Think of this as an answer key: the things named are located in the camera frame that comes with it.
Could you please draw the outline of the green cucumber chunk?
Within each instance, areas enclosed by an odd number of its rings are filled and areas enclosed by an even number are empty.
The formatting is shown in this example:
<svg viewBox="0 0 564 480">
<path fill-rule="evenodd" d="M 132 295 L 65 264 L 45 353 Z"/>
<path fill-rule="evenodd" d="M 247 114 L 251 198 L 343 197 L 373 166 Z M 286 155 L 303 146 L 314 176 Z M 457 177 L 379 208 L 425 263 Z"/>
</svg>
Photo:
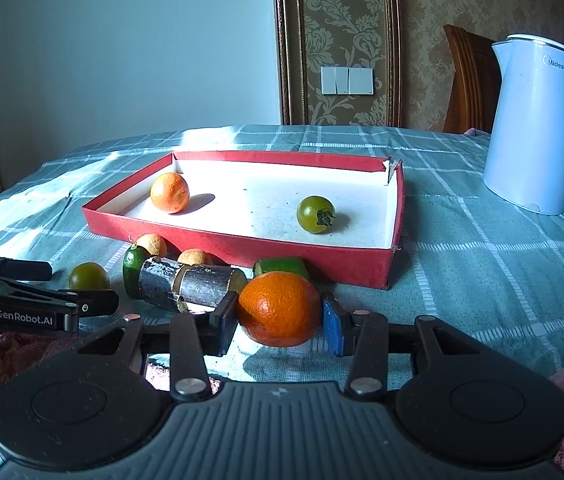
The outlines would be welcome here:
<svg viewBox="0 0 564 480">
<path fill-rule="evenodd" d="M 276 271 L 294 273 L 310 280 L 307 267 L 303 259 L 299 257 L 263 258 L 257 260 L 253 265 L 254 276 Z"/>
</svg>

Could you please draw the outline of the dark green tomato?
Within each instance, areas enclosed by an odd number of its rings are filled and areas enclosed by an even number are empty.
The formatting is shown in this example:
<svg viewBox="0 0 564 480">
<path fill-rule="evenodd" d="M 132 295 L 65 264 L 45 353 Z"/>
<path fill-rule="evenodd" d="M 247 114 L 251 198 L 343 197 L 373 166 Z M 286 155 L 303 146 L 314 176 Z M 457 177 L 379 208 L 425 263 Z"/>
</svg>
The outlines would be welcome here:
<svg viewBox="0 0 564 480">
<path fill-rule="evenodd" d="M 325 197 L 308 196 L 298 205 L 297 221 L 305 231 L 320 234 L 329 230 L 335 220 L 335 207 Z"/>
</svg>

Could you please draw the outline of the light green tomato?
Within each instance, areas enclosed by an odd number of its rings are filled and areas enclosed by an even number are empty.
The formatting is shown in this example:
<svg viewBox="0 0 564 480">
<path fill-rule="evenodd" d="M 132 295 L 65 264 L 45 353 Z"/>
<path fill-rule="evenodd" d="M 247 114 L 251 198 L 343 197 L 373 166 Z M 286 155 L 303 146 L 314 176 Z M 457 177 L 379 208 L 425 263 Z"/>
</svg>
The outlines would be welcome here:
<svg viewBox="0 0 564 480">
<path fill-rule="evenodd" d="M 104 290 L 111 288 L 107 272 L 95 262 L 80 263 L 68 277 L 71 290 Z"/>
</svg>

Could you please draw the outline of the light blue electric kettle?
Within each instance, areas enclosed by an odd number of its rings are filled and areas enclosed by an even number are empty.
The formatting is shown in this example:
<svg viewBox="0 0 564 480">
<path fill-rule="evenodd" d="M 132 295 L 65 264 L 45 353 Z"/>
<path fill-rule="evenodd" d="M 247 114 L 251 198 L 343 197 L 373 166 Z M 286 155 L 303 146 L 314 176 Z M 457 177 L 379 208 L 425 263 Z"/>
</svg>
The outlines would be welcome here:
<svg viewBox="0 0 564 480">
<path fill-rule="evenodd" d="M 564 45 L 513 34 L 492 44 L 501 72 L 483 183 L 536 214 L 564 212 Z"/>
</svg>

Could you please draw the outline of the tan longan front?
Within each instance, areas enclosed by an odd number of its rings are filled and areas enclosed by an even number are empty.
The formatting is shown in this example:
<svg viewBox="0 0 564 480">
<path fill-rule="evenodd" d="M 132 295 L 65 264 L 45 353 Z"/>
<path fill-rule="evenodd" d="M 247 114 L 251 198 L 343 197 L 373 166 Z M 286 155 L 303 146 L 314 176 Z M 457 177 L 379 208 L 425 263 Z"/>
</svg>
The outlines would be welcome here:
<svg viewBox="0 0 564 480">
<path fill-rule="evenodd" d="M 165 240 L 157 234 L 144 234 L 136 240 L 136 244 L 146 249 L 152 256 L 165 257 L 168 252 Z"/>
</svg>

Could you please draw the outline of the white wall switch panel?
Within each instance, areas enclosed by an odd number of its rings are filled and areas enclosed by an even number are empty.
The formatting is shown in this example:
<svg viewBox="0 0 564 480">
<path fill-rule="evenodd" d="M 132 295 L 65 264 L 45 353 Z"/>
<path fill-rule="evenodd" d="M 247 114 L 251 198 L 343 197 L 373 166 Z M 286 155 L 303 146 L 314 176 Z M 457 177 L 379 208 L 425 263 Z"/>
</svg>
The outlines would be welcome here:
<svg viewBox="0 0 564 480">
<path fill-rule="evenodd" d="M 322 66 L 321 93 L 325 96 L 373 96 L 373 70 L 367 67 Z"/>
</svg>

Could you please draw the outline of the tan longan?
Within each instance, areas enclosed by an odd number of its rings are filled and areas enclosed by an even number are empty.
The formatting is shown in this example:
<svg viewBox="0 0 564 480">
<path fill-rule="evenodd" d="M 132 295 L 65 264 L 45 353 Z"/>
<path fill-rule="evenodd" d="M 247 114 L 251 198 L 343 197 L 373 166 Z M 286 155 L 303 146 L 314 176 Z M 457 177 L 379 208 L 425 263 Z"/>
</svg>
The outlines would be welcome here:
<svg viewBox="0 0 564 480">
<path fill-rule="evenodd" d="M 152 256 L 165 257 L 168 252 L 165 240 L 157 234 L 144 234 L 136 240 L 136 244 L 146 249 Z"/>
<path fill-rule="evenodd" d="M 190 248 L 183 250 L 180 255 L 178 255 L 178 262 L 183 264 L 188 264 L 189 266 L 195 266 L 195 264 L 212 264 L 212 258 L 204 252 L 203 249 Z"/>
</svg>

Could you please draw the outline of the red shallow cardboard tray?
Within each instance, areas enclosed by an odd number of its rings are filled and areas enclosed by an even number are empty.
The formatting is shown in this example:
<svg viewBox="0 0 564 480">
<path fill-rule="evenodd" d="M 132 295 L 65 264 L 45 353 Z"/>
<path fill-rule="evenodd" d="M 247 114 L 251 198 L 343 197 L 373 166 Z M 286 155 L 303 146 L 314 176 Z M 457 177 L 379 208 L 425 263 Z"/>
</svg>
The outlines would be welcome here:
<svg viewBox="0 0 564 480">
<path fill-rule="evenodd" d="M 154 180 L 176 172 L 190 200 L 167 214 L 149 197 Z M 312 234 L 297 221 L 308 196 L 327 198 L 335 220 Z M 276 151 L 178 151 L 126 177 L 86 203 L 94 234 L 133 242 L 153 233 L 179 250 L 203 249 L 249 268 L 257 260 L 299 257 L 318 281 L 386 288 L 399 248 L 405 202 L 401 162 L 389 158 Z"/>
</svg>

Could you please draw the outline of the ornate wallpaper panel frame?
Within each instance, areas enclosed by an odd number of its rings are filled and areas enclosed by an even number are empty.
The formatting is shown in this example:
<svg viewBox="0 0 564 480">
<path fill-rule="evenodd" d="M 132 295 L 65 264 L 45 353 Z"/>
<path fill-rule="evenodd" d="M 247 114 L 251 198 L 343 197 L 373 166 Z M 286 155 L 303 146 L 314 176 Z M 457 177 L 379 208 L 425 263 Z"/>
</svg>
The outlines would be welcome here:
<svg viewBox="0 0 564 480">
<path fill-rule="evenodd" d="M 399 0 L 274 0 L 285 125 L 402 122 Z M 325 94 L 324 66 L 369 68 L 368 96 Z"/>
</svg>

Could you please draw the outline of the green pointed cucumber end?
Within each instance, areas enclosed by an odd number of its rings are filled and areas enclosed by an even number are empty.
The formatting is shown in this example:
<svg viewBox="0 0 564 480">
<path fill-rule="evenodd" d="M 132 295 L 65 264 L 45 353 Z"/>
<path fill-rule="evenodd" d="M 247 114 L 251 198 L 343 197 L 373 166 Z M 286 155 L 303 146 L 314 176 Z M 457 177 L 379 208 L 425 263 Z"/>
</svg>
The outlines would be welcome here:
<svg viewBox="0 0 564 480">
<path fill-rule="evenodd" d="M 132 244 L 122 258 L 122 283 L 127 294 L 133 299 L 140 299 L 139 276 L 143 263 L 151 254 L 142 246 Z"/>
</svg>

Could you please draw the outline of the teal plaid tablecloth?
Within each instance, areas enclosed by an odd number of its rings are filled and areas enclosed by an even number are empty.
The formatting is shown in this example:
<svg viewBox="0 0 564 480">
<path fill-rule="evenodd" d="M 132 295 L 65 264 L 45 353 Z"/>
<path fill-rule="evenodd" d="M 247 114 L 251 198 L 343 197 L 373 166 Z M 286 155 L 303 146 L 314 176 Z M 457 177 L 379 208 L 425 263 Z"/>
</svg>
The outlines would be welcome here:
<svg viewBox="0 0 564 480">
<path fill-rule="evenodd" d="M 0 194 L 0 256 L 51 263 L 53 285 L 99 263 L 122 290 L 126 244 L 92 234 L 84 204 L 174 151 L 390 156 L 401 160 L 405 214 L 388 289 L 337 284 L 346 308 L 395 322 L 428 313 L 536 372 L 564 368 L 564 214 L 499 200 L 481 174 L 488 139 L 379 127 L 234 126 L 92 144 L 45 162 Z"/>
</svg>

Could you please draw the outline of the orange tangerine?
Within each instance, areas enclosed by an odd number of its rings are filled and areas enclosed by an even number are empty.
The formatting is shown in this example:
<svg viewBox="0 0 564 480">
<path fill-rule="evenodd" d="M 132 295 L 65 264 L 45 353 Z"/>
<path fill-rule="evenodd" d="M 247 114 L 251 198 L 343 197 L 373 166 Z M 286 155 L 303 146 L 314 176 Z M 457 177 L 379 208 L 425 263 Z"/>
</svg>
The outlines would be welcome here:
<svg viewBox="0 0 564 480">
<path fill-rule="evenodd" d="M 321 299 L 299 274 L 273 271 L 253 278 L 239 293 L 239 324 L 253 341 L 268 347 L 304 344 L 322 323 Z"/>
<path fill-rule="evenodd" d="M 165 172 L 154 180 L 149 197 L 157 209 L 178 214 L 189 203 L 189 185 L 181 174 Z"/>
</svg>

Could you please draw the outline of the tan longan back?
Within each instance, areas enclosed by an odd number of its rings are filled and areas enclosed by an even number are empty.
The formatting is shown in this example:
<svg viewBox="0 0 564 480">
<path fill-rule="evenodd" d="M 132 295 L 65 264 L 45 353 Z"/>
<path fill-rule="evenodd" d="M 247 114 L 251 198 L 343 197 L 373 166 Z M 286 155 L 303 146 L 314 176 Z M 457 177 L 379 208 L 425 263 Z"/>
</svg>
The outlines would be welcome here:
<svg viewBox="0 0 564 480">
<path fill-rule="evenodd" d="M 212 264 L 212 258 L 204 252 L 203 249 L 190 248 L 183 250 L 180 255 L 178 255 L 178 262 L 183 264 L 188 264 L 189 266 L 195 266 L 195 264 Z"/>
</svg>

